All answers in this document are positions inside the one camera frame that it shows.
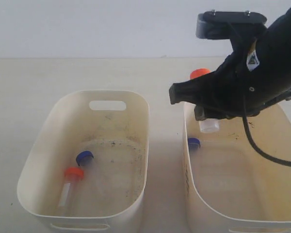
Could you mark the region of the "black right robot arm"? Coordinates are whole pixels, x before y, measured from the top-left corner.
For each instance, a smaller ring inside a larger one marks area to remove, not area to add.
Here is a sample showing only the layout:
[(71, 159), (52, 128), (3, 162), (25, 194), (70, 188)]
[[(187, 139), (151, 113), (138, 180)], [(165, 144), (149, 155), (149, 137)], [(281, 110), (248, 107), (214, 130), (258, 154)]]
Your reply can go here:
[(196, 36), (229, 40), (233, 51), (218, 68), (194, 80), (174, 83), (171, 104), (189, 102), (204, 118), (253, 117), (291, 98), (291, 8), (269, 27), (256, 12), (206, 11)]

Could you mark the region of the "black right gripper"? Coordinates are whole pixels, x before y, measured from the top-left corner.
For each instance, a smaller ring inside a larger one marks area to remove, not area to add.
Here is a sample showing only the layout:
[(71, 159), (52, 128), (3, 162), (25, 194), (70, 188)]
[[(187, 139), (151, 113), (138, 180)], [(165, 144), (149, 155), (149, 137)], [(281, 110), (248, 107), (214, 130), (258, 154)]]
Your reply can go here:
[(218, 105), (230, 116), (252, 116), (291, 100), (291, 25), (271, 25), (255, 36), (241, 60), (223, 72), (213, 71), (169, 88), (170, 103), (196, 104), (197, 121), (223, 119), (223, 113), (198, 106)]

